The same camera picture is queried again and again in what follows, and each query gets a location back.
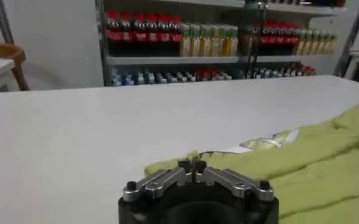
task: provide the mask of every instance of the yellow juice bottle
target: yellow juice bottle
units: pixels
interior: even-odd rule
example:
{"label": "yellow juice bottle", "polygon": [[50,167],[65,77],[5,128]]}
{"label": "yellow juice bottle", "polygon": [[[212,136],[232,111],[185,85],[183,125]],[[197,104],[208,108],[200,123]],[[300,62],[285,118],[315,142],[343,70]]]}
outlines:
{"label": "yellow juice bottle", "polygon": [[189,57],[190,56],[190,27],[187,24],[182,23],[182,32],[183,37],[180,42],[180,56]]}
{"label": "yellow juice bottle", "polygon": [[233,26],[232,27],[232,43],[231,43],[231,50],[230,50],[230,56],[236,56],[238,52],[238,27]]}
{"label": "yellow juice bottle", "polygon": [[201,44],[199,48],[199,56],[200,57],[209,57],[210,56],[210,35],[209,35],[209,26],[201,25]]}
{"label": "yellow juice bottle", "polygon": [[190,56],[199,57],[199,47],[201,39],[199,38],[199,26],[196,24],[190,25]]}
{"label": "yellow juice bottle", "polygon": [[218,57],[220,49],[219,27],[212,25],[211,29],[213,32],[213,36],[211,37],[210,56]]}

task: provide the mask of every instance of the white label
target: white label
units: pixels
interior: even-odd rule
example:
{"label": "white label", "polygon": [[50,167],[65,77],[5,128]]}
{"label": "white label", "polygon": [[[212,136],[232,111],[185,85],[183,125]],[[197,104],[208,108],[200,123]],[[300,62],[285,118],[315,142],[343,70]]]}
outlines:
{"label": "white label", "polygon": [[210,56],[210,46],[211,46],[211,40],[207,38],[205,40],[204,53],[202,54],[204,57]]}
{"label": "white label", "polygon": [[193,45],[193,57],[198,57],[199,56],[199,48],[201,45],[201,41],[198,38],[194,39],[194,45]]}
{"label": "white label", "polygon": [[331,41],[327,41],[324,46],[323,54],[329,54],[330,46],[331,46]]}
{"label": "white label", "polygon": [[218,53],[219,53],[219,41],[215,40],[212,41],[212,49],[211,49],[211,56],[212,57],[218,57]]}
{"label": "white label", "polygon": [[239,43],[238,39],[234,38],[232,40],[232,45],[231,45],[231,48],[230,48],[231,56],[236,56],[236,53],[238,51],[238,43]]}
{"label": "white label", "polygon": [[319,42],[317,42],[317,41],[313,42],[310,55],[315,55],[317,53],[318,45],[319,45]]}
{"label": "white label", "polygon": [[184,57],[190,56],[190,39],[189,38],[183,39],[183,56]]}
{"label": "white label", "polygon": [[316,54],[322,54],[323,50],[324,50],[324,41],[319,43],[319,47],[318,47]]}
{"label": "white label", "polygon": [[311,50],[311,41],[308,41],[306,44],[305,44],[305,47],[304,49],[302,50],[302,55],[308,55],[309,52]]}
{"label": "white label", "polygon": [[224,47],[224,39],[220,39],[220,42],[219,42],[219,49],[218,49],[218,52],[219,52],[219,56],[222,56],[223,53],[222,53],[222,49]]}
{"label": "white label", "polygon": [[301,41],[301,42],[299,43],[299,46],[298,46],[298,48],[297,48],[296,55],[302,55],[302,48],[304,48],[304,44],[305,44],[304,41]]}

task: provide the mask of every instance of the metal shelving unit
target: metal shelving unit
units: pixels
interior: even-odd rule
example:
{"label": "metal shelving unit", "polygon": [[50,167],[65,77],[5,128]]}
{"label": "metal shelving unit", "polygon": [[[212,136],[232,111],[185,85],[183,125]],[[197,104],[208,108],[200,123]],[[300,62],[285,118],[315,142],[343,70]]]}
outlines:
{"label": "metal shelving unit", "polygon": [[[346,8],[333,7],[313,7],[309,5],[289,5],[289,4],[274,4],[267,3],[264,8],[262,3],[253,2],[247,3],[242,0],[144,0],[143,2],[175,2],[176,4],[191,4],[193,5],[212,5],[222,9],[227,9],[227,12],[233,12],[233,15],[256,15],[257,19],[252,21],[254,26],[256,23],[263,24],[266,15],[274,16],[275,18],[284,18],[285,21],[295,19],[299,21],[304,27],[309,27],[310,20],[317,17],[336,16],[347,11]],[[191,65],[191,64],[242,64],[250,63],[278,63],[278,62],[294,62],[302,61],[313,62],[331,61],[331,55],[289,55],[289,56],[257,56],[256,51],[245,56],[237,57],[112,57],[106,54],[105,62],[108,67],[122,66],[122,65]]]}

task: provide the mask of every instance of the shelf rack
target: shelf rack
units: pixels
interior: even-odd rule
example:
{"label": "shelf rack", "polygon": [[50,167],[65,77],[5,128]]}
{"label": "shelf rack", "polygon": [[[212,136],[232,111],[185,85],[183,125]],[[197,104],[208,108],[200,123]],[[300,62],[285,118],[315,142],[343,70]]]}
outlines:
{"label": "shelf rack", "polygon": [[[184,4],[212,5],[231,8],[232,10],[257,10],[258,3],[245,3],[242,0],[145,0],[151,2],[176,2]],[[267,4],[267,14],[301,19],[304,24],[317,17],[336,16],[346,12],[346,8],[314,7],[309,5]],[[328,60],[331,55],[292,55],[292,56],[258,56],[259,63]],[[229,64],[246,63],[247,57],[111,57],[107,56],[106,64],[118,65],[186,65],[186,64]]]}

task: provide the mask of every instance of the red bottle cap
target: red bottle cap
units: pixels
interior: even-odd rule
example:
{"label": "red bottle cap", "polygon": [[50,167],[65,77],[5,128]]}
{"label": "red bottle cap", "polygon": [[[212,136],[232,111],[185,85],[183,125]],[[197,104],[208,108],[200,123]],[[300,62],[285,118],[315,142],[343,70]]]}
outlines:
{"label": "red bottle cap", "polygon": [[140,21],[144,21],[144,15],[143,15],[143,14],[140,14],[140,13],[139,13],[139,14],[136,14],[136,15],[135,15],[135,19],[136,19],[136,20],[140,20]]}
{"label": "red bottle cap", "polygon": [[130,20],[130,14],[129,13],[122,13],[121,18],[124,20]]}
{"label": "red bottle cap", "polygon": [[146,15],[147,20],[156,21],[157,17],[153,14]]}
{"label": "red bottle cap", "polygon": [[118,19],[118,15],[116,11],[108,11],[107,17],[109,17],[110,19]]}

